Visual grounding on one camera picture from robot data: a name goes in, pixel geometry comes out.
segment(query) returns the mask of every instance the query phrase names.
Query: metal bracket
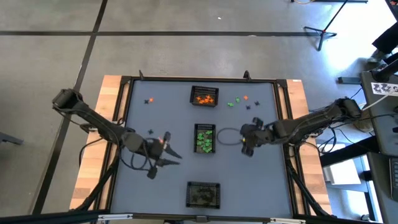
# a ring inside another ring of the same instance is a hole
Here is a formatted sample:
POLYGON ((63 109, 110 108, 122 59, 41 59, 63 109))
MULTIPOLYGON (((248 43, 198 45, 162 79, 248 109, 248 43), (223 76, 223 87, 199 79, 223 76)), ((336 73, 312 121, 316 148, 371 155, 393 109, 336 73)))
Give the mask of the metal bracket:
POLYGON ((125 85, 125 84, 127 84, 130 80, 131 80, 131 77, 130 77, 130 76, 125 76, 125 75, 123 75, 123 76, 122 76, 122 79, 120 80, 120 85, 125 85))
POLYGON ((98 215, 98 221, 132 219, 132 214, 98 215))
POLYGON ((278 83, 282 88, 287 88, 286 80, 276 80, 276 83, 278 83))
POLYGON ((244 71, 243 78, 245 78, 247 82, 251 81, 251 77, 250 77, 249 71, 247 71, 247 70, 244 71))
POLYGON ((139 72, 139 78, 141 79, 141 81, 143 81, 144 80, 144 74, 142 74, 141 70, 138 70, 138 72, 139 72))
POLYGON ((207 216, 198 215, 198 216, 197 216, 196 222, 197 222, 197 223, 206 223, 206 222, 209 222, 209 219, 208 219, 207 216))
POLYGON ((271 223, 305 224, 305 220, 294 220, 294 219, 291 219, 291 218, 271 218, 271 223))

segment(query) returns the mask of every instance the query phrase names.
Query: green object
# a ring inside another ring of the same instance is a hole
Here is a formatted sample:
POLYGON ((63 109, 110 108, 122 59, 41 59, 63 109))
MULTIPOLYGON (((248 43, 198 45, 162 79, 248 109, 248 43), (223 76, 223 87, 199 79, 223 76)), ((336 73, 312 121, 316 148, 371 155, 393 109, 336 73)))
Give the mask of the green object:
POLYGON ((204 148, 203 151, 204 151, 205 153, 209 153, 209 152, 211 151, 211 148, 210 148, 210 147, 209 147, 209 148, 204 148))

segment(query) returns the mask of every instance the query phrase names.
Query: desk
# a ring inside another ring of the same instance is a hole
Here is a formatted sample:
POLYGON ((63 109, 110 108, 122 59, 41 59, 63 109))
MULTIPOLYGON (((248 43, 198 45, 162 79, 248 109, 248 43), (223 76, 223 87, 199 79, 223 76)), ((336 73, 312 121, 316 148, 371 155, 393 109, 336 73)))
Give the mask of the desk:
MULTIPOLYGON (((162 78, 163 81, 167 81, 168 79, 170 79, 170 77, 162 78)), ((278 97, 280 98, 281 116, 283 116, 283 118, 287 118, 289 115, 289 110, 287 109, 287 105, 285 104, 286 99, 290 99, 290 107, 292 112, 291 115, 293 116, 293 118, 297 118, 299 116, 307 114, 307 102, 305 99, 301 81, 283 81, 284 82, 281 82, 281 84, 285 85, 287 87, 286 90, 288 91, 284 91, 282 87, 278 87, 278 90, 274 91, 274 96, 278 95, 278 97)), ((105 76, 95 110, 99 114, 110 120, 118 120, 119 118, 123 118, 124 116, 126 116, 128 111, 127 108, 130 108, 131 106, 130 101, 127 99, 132 94, 132 88, 130 88, 130 86, 132 85, 126 84, 132 82, 134 81, 131 81, 131 77, 105 76)), ((98 135, 96 133, 90 133, 88 136, 88 142, 95 139, 98 139, 98 135)), ((96 185, 102 171, 106 166, 108 166, 109 161, 113 158, 113 153, 114 146, 107 144, 105 141, 100 141, 97 144, 91 145, 86 148, 83 155, 83 160, 78 174, 70 208, 75 208, 79 206, 84 198, 91 192, 93 187, 96 185)), ((321 206, 327 212, 331 213, 331 208, 328 200, 325 182, 323 180, 322 168, 320 165, 317 150, 312 148, 311 146, 304 145, 300 150, 300 158, 306 186, 311 191, 315 199, 321 204, 321 206)), ((164 172, 167 172, 167 170, 159 170, 158 176, 160 177, 162 174, 164 174, 164 172)), ((113 178, 112 180, 108 181, 106 187, 102 191, 101 197, 99 198, 99 200, 96 201, 94 205, 92 205, 91 208, 110 207, 113 200, 109 198, 114 196, 114 194, 109 194, 109 190, 110 192, 114 190, 116 179, 117 178, 113 178)), ((294 189, 294 195, 292 195, 292 193, 290 192, 290 199, 294 198, 296 206, 292 206, 292 208, 297 207, 297 212, 303 214, 304 205, 302 203, 303 200, 300 191, 297 186, 295 186, 294 189)))
MULTIPOLYGON (((377 81, 373 79, 371 72, 363 72, 361 74, 361 83, 368 104, 374 103, 383 97, 383 95, 373 94, 372 82, 376 83, 377 81)), ((391 76, 389 83, 398 84, 398 77, 395 75, 391 76)), ((396 106, 398 106, 398 98, 395 96, 388 96, 369 109, 370 116, 391 114, 396 106)), ((390 177, 387 156, 398 156, 398 134, 392 132, 392 128, 398 126, 398 124, 396 117, 393 118, 391 116, 374 118, 372 119, 372 124, 376 134, 375 136, 364 139, 357 142, 357 144, 352 144, 336 152, 321 156, 322 166, 330 166, 337 162, 353 159, 366 154, 371 167, 371 175, 365 177, 365 179, 367 181, 373 180, 374 182, 383 222, 397 223, 398 213, 396 212, 396 208, 398 207, 398 202, 393 201, 390 196, 391 189, 389 186, 390 177)), ((368 196, 367 203, 371 219, 374 220, 374 202, 368 196)))

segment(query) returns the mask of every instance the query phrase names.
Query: wooden table frame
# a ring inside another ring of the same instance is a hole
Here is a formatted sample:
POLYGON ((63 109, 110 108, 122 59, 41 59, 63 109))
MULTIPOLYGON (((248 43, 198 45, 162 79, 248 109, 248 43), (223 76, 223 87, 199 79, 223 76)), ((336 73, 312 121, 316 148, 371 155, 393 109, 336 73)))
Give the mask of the wooden table frame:
MULTIPOLYGON (((101 90, 99 93, 95 111, 101 116, 111 121, 118 121, 126 118, 128 112, 130 96, 132 92, 132 84, 134 80, 144 78, 140 73, 139 77, 123 77, 115 75, 104 76, 101 90)), ((163 79, 165 81, 174 80, 191 80, 203 81, 203 79, 222 79, 224 81, 243 80, 249 81, 249 76, 244 78, 195 78, 195 77, 145 77, 145 79, 163 79)), ((281 119, 298 118, 308 114, 307 101, 301 80, 268 80, 274 83, 275 103, 277 106, 277 114, 281 119)), ((92 142, 100 138, 98 133, 90 133, 87 142, 92 142)), ((314 139, 307 140, 315 144, 314 139)), ((76 208, 90 194, 100 177, 105 172, 114 157, 116 146, 101 140, 95 144, 88 146, 83 154, 78 178, 72 196, 70 208, 76 208)), ((317 149, 311 145, 304 144, 301 146, 297 157, 290 159, 301 178, 304 178, 305 185, 322 206, 322 208, 331 214, 328 193, 325 181, 323 179, 322 167, 319 160, 317 149)), ((113 194, 113 186, 115 181, 113 175, 106 183, 100 197, 97 197, 91 209, 107 209, 110 208, 111 197, 113 194)), ((289 196, 292 202, 293 214, 314 214, 308 203, 303 199, 300 189, 288 176, 289 196)))

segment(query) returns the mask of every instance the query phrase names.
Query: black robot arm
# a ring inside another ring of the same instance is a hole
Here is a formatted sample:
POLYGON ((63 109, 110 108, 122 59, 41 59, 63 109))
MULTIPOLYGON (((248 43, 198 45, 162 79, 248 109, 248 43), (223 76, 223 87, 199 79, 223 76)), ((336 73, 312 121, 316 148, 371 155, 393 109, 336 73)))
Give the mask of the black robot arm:
POLYGON ((169 144, 171 134, 166 132, 163 139, 144 139, 131 128, 124 128, 114 124, 92 110, 84 101, 81 94, 72 89, 64 89, 53 99, 53 109, 61 114, 76 114, 89 122, 89 126, 98 129, 98 134, 105 140, 116 144, 118 148, 128 148, 131 152, 155 160, 151 166, 148 177, 156 176, 157 166, 177 165, 179 162, 161 159, 166 152, 174 157, 181 157, 174 152, 169 144))
POLYGON ((297 119, 278 120, 264 125, 259 118, 253 124, 244 124, 242 153, 253 156, 254 148, 263 144, 301 145, 312 133, 321 133, 329 125, 361 117, 361 110, 354 100, 341 98, 331 105, 297 119))

